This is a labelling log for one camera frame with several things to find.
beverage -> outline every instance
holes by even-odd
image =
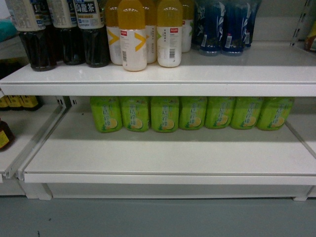
[[[108,0],[105,5],[105,16],[107,25],[107,34],[109,38],[109,50],[111,61],[114,64],[122,65],[122,56],[119,41],[119,20],[118,6],[121,0]]]
[[[100,0],[74,0],[78,26],[82,31],[85,61],[93,68],[110,62],[108,37]]]
[[[157,8],[158,63],[177,67],[182,53],[182,5],[178,0],[161,0]]]
[[[90,105],[99,132],[115,132],[122,128],[118,97],[94,96],[90,98]]]
[[[82,33],[78,27],[73,0],[48,0],[54,27],[62,44],[62,59],[67,65],[85,62]]]
[[[207,97],[184,96],[180,98],[179,128],[198,130],[204,125]]]
[[[237,97],[231,120],[234,129],[251,129],[258,120],[263,97]]]
[[[203,41],[199,53],[204,56],[214,56],[222,49],[223,22],[226,10],[221,1],[212,0],[205,5],[205,23]]]
[[[140,0],[145,11],[147,63],[157,60],[157,8],[152,0]]]
[[[123,96],[120,105],[124,127],[134,132],[149,129],[149,97]]]
[[[235,101],[235,97],[208,97],[205,127],[210,129],[227,127],[232,119]]]
[[[45,30],[41,0],[5,0],[34,71],[56,67],[53,42]]]
[[[256,124],[257,128],[268,131],[280,129],[290,114],[293,103],[293,97],[265,98]]]
[[[194,6],[193,0],[180,0],[183,8],[182,20],[182,52],[189,52],[194,27]]]
[[[145,11],[139,0],[122,0],[118,5],[118,27],[123,68],[140,71],[147,66]]]
[[[174,132],[178,129],[179,97],[154,96],[151,99],[152,129],[156,132]]]

shelf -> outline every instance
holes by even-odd
[[[72,107],[25,169],[27,183],[316,185],[316,160],[284,126],[99,133]]]
[[[316,56],[289,42],[254,42],[241,57],[205,57],[191,50],[181,65],[150,64],[127,72],[110,64],[59,63],[47,72],[30,65],[1,80],[6,95],[179,95],[179,96],[315,96]]]
[[[2,176],[11,178],[29,155],[36,151],[42,136],[60,113],[56,105],[44,105],[34,112],[1,111],[1,120],[8,123],[15,141],[7,150],[0,152],[0,181]]]

barcode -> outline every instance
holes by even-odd
[[[231,47],[232,39],[233,39],[232,36],[227,36],[225,48],[230,48]]]
[[[207,40],[207,35],[204,35],[203,42],[201,44],[202,47],[205,47],[206,40]]]
[[[122,55],[123,55],[123,62],[127,62],[126,51],[122,51]]]
[[[176,49],[175,49],[175,48],[171,48],[171,49],[170,49],[170,52],[169,52],[169,58],[174,58],[175,51],[176,51]]]

plastic bottle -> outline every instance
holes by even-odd
[[[266,97],[256,124],[265,131],[279,130],[289,116],[294,97]]]
[[[105,5],[105,16],[111,61],[116,65],[122,65],[122,55],[119,41],[118,6],[121,0],[108,0]]]
[[[157,8],[152,0],[140,0],[145,11],[147,63],[157,60]]]
[[[53,42],[45,30],[41,0],[5,0],[34,71],[56,67]]]
[[[182,21],[182,52],[189,52],[191,49],[192,34],[194,28],[194,6],[193,0],[180,0],[183,7]]]
[[[178,0],[161,0],[157,8],[158,63],[177,67],[182,53],[182,4]]]
[[[145,11],[139,0],[122,0],[118,5],[118,27],[123,67],[140,71],[147,66]]]
[[[93,68],[110,62],[108,37],[100,0],[74,0],[79,28],[82,31],[85,61]]]
[[[73,0],[48,0],[54,27],[62,44],[62,59],[67,65],[85,62],[82,33],[78,27]]]

red logo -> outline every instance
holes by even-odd
[[[179,28],[170,28],[170,33],[178,33]]]

